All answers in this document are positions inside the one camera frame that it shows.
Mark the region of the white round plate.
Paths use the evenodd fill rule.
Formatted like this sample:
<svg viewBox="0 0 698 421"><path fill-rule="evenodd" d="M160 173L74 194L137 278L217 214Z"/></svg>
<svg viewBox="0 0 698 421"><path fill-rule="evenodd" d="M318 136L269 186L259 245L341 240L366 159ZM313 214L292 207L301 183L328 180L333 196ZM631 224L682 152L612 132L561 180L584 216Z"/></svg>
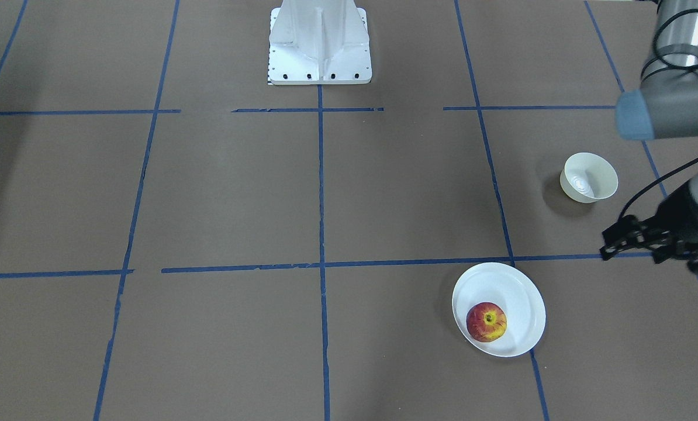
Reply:
<svg viewBox="0 0 698 421"><path fill-rule="evenodd" d="M520 270L506 264L485 262L470 267L454 284L451 312L461 335L477 349L491 356L510 358L528 353L541 340L546 328L546 307L538 288ZM472 310L485 305L506 323L502 335L491 341L472 335Z"/></svg>

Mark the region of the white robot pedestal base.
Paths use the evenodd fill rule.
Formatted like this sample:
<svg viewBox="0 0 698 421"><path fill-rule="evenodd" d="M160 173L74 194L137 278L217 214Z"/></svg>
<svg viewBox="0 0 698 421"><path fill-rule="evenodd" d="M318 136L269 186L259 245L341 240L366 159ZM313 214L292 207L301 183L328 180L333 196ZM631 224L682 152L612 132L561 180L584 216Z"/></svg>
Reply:
<svg viewBox="0 0 698 421"><path fill-rule="evenodd" d="M354 1L283 1L271 10L268 40L271 85L372 80L368 16Z"/></svg>

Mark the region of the small white bowl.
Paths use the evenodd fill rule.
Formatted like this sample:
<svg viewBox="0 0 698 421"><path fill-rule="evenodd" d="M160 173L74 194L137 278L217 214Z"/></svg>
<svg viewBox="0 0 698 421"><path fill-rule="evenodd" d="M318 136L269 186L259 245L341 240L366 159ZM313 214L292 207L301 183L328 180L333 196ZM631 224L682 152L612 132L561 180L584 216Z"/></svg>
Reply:
<svg viewBox="0 0 698 421"><path fill-rule="evenodd" d="M563 192L579 203L599 202L618 190L614 166L603 157L587 152L568 157L558 180Z"/></svg>

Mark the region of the red yellow apple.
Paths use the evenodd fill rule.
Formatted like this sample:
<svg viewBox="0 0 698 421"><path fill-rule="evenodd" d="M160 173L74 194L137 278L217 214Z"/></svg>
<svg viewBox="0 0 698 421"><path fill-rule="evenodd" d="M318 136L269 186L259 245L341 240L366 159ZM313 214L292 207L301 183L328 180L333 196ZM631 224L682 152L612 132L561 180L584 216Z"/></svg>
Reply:
<svg viewBox="0 0 698 421"><path fill-rule="evenodd" d="M473 306L465 318L467 333L479 342L499 340L507 331L507 316L500 306L491 302Z"/></svg>

